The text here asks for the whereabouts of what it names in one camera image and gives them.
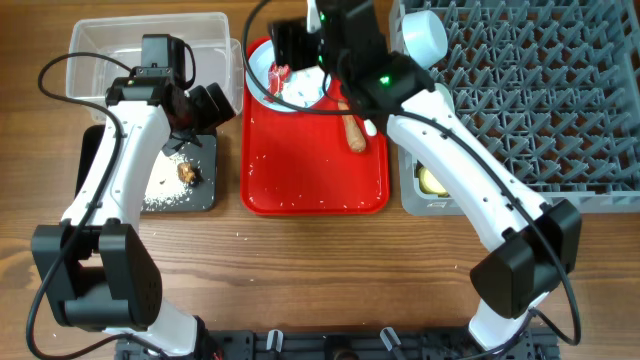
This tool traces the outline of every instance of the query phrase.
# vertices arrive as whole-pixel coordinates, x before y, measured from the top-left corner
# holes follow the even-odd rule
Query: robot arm
[[[541,205],[546,203],[542,196],[507,172],[462,125],[446,105],[441,93],[423,90],[403,103],[402,108],[434,119],[451,129],[491,166],[533,218],[542,216]],[[520,214],[508,207],[508,200],[502,196],[500,189],[484,169],[440,131],[414,119],[391,116],[387,132],[396,144],[416,156],[456,199],[489,252],[504,244],[502,234],[507,229],[519,232],[527,226]],[[546,295],[547,292],[541,294],[528,307],[538,305]],[[515,319],[504,318],[481,301],[478,312],[469,324],[469,332],[485,350],[493,349],[508,341],[525,319],[526,314]]]
[[[116,145],[113,124],[105,126],[91,169],[60,225],[38,226],[32,239],[33,257],[44,278],[71,233],[81,234],[47,289],[60,325],[132,334],[168,356],[180,357],[213,354],[215,349],[202,321],[162,298],[160,271],[138,237],[140,208],[155,159],[161,150],[170,151],[163,147],[172,133],[188,138],[235,116],[217,84],[186,92],[185,46],[169,35],[143,37],[143,66],[130,77],[114,80],[107,92],[106,103],[119,120],[122,138],[98,208],[78,230]],[[101,254],[102,267],[79,263],[94,252]]]
[[[294,70],[319,65],[331,72],[341,81],[342,93],[356,111],[397,114],[396,109],[401,108],[449,129],[497,175],[553,242],[567,272],[571,271],[581,227],[577,209],[567,201],[552,207],[522,184],[460,123],[424,70],[406,55],[388,53],[372,0],[309,0],[308,4],[306,34],[297,20],[271,25],[276,62],[284,65],[289,61],[295,64]],[[316,15],[321,29],[311,34]],[[316,38],[317,47],[308,45]],[[297,50],[293,44],[301,39],[307,45]],[[323,61],[317,63],[318,57]],[[460,204],[490,252],[471,272],[482,301],[469,331],[485,349],[502,345],[518,331],[527,310],[560,283],[548,253],[487,171],[446,134],[405,116],[373,120],[435,175]]]

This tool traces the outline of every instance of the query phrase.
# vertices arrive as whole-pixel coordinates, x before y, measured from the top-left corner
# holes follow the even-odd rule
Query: red tray
[[[249,46],[251,55],[261,38]],[[340,98],[337,81],[329,94]],[[337,109],[322,99],[316,109]],[[364,132],[362,120],[357,119]],[[389,200],[389,158],[382,134],[360,154],[349,149],[341,116],[279,113],[244,86],[242,202],[259,215],[371,214]]]

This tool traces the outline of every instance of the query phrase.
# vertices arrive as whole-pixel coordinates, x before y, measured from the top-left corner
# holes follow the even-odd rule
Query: black metal base
[[[351,350],[360,360],[394,359],[376,333],[285,333],[282,352],[277,357],[266,350],[267,334],[254,334],[250,331],[212,331],[210,335],[223,348],[224,360],[333,360],[334,355],[328,353],[325,345],[345,341],[350,343]],[[482,352],[466,327],[398,333],[398,336],[407,360],[455,360]],[[120,341],[116,346],[115,359],[158,358],[149,355],[137,344]],[[559,360],[558,339],[548,328],[530,328],[508,353],[485,359]]]

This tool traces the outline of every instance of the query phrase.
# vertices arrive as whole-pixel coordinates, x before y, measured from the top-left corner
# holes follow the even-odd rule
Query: plastic bin
[[[236,113],[242,112],[244,66],[239,56],[240,44],[230,38],[229,23],[223,13],[81,20],[73,29],[69,52],[95,52],[133,67],[140,65],[142,36],[145,34],[170,34],[191,45],[197,66],[194,86],[217,82]],[[191,61],[186,59],[186,64],[187,78],[190,78],[193,71]],[[116,77],[121,76],[128,76],[128,73],[107,61],[69,59],[67,96],[104,106],[107,88]],[[94,120],[104,122],[104,114],[90,108],[87,110]]]
[[[640,27],[629,0],[395,0],[394,50],[405,14],[443,20],[447,56],[430,69],[461,121],[549,202],[583,213],[640,212]],[[450,197],[420,190],[399,151],[405,210],[457,215]]]

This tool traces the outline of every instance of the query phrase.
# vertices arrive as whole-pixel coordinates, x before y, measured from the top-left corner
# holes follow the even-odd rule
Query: red wrapper
[[[278,66],[273,63],[269,68],[269,92],[277,96],[282,97],[282,90],[284,89],[284,82],[291,76],[291,68],[289,65]],[[264,99],[268,102],[273,102],[271,98],[265,96]]]

